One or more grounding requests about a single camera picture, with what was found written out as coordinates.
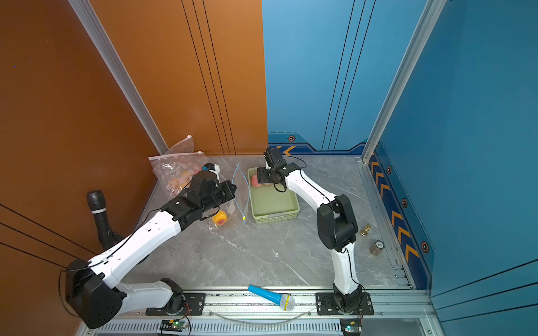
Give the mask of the right green circuit board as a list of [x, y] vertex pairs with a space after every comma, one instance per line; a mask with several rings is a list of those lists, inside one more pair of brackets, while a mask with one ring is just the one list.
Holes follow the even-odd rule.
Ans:
[[343, 336], [360, 336], [362, 333], [362, 324], [358, 320], [341, 319], [340, 329]]

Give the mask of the small brass weight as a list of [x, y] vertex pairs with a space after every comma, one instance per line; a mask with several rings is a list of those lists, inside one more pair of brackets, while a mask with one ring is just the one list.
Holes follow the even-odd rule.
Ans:
[[362, 230], [360, 230], [360, 235], [366, 237], [371, 230], [372, 226], [370, 224], [366, 225]]

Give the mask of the aluminium corner post right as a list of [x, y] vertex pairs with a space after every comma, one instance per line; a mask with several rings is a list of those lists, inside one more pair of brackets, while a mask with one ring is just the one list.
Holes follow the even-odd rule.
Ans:
[[361, 161], [367, 164], [377, 147], [381, 136], [398, 104], [400, 97], [413, 73], [428, 39], [446, 5], [446, 0], [429, 0], [420, 16], [402, 61], [389, 88], [388, 94], [375, 120], [371, 134], [361, 154]]

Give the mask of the pink peach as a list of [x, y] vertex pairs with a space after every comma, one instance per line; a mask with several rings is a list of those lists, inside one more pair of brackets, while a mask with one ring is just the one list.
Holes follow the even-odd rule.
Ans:
[[260, 184], [259, 181], [258, 181], [258, 177], [257, 177], [256, 175], [253, 175], [253, 176], [251, 177], [250, 181], [251, 181], [251, 185], [252, 185], [253, 187], [259, 187], [259, 186], [261, 186], [261, 184]]

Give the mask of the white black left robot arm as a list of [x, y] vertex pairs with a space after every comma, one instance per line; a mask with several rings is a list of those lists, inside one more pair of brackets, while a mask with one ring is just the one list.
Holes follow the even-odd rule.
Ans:
[[146, 284], [124, 284], [124, 276], [151, 252], [185, 231], [190, 224], [207, 219], [207, 211], [219, 211], [233, 200], [237, 187], [220, 181], [212, 170], [202, 170], [187, 188], [133, 234], [89, 261], [74, 260], [67, 267], [64, 296], [76, 315], [90, 329], [102, 327], [116, 315], [141, 309], [158, 309], [176, 315], [184, 307], [184, 291], [163, 278]]

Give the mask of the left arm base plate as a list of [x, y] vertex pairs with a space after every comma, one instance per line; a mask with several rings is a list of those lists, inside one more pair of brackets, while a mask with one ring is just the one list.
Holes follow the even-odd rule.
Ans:
[[205, 306], [204, 293], [173, 294], [170, 301], [162, 308], [148, 308], [147, 316], [201, 316]]

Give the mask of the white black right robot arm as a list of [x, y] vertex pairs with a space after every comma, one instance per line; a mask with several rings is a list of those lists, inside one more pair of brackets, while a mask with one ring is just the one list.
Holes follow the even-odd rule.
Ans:
[[316, 211], [319, 239], [331, 251], [336, 308], [343, 314], [356, 312], [366, 291], [360, 284], [354, 263], [359, 227], [349, 197], [323, 189], [294, 163], [279, 169], [260, 167], [256, 171], [256, 180], [260, 184], [283, 186], [285, 191], [295, 193]]

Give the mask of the light green perforated basket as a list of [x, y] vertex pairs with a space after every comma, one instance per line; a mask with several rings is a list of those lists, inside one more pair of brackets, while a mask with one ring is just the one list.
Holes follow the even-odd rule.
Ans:
[[248, 169], [249, 194], [252, 215], [257, 224], [287, 221], [298, 216], [300, 206], [295, 193], [277, 191], [273, 184], [255, 186], [257, 168]]

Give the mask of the clear bag with pink dots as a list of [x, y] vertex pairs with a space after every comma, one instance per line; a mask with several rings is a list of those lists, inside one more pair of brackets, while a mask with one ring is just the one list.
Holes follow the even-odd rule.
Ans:
[[149, 162], [165, 196], [171, 200], [203, 169], [207, 158], [199, 151], [154, 156], [149, 158]]

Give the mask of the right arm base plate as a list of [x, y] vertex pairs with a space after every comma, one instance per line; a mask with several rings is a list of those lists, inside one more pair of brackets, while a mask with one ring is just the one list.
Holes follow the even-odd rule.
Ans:
[[358, 293], [341, 298], [335, 293], [316, 293], [316, 309], [320, 316], [358, 315], [373, 316], [374, 304], [369, 293]]

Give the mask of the blue zip bag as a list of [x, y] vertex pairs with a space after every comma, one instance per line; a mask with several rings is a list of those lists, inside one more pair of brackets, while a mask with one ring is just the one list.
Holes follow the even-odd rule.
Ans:
[[220, 166], [220, 182], [230, 180], [237, 186], [235, 193], [235, 199], [224, 203], [220, 206], [218, 211], [225, 211], [228, 214], [228, 222], [221, 226], [216, 227], [212, 222], [212, 217], [208, 220], [210, 230], [229, 230], [241, 225], [247, 224], [248, 207], [250, 201], [249, 184], [247, 177], [243, 172], [240, 164]]

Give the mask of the aluminium corner post left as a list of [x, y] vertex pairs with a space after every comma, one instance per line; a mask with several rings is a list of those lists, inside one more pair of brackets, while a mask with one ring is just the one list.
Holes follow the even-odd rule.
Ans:
[[150, 140], [159, 154], [164, 154], [164, 152], [169, 149], [168, 145], [116, 51], [112, 40], [109, 38], [104, 26], [100, 22], [91, 2], [86, 0], [69, 0], [68, 2], [88, 36], [91, 38], [91, 41], [98, 50], [98, 53], [108, 67], [135, 115], [138, 117]]

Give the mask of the blue toy microphone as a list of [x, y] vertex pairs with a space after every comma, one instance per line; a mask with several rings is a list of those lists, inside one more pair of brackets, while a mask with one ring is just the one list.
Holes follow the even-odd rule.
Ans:
[[276, 293], [257, 286], [249, 286], [248, 291], [274, 303], [285, 312], [291, 312], [295, 308], [295, 299], [290, 294]]

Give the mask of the green circuit board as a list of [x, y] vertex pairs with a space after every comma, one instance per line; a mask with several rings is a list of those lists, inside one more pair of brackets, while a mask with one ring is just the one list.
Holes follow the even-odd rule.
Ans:
[[360, 336], [362, 333], [362, 324], [358, 320], [341, 319], [340, 329], [343, 336]]
[[190, 323], [180, 319], [163, 319], [159, 326], [161, 335], [190, 335]]

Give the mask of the clear zip-top bag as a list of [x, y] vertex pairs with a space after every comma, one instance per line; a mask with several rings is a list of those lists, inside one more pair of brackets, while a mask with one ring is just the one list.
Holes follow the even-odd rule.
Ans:
[[194, 140], [193, 137], [189, 134], [183, 140], [177, 142], [175, 145], [170, 147], [165, 152], [165, 155], [192, 154], [194, 152]]

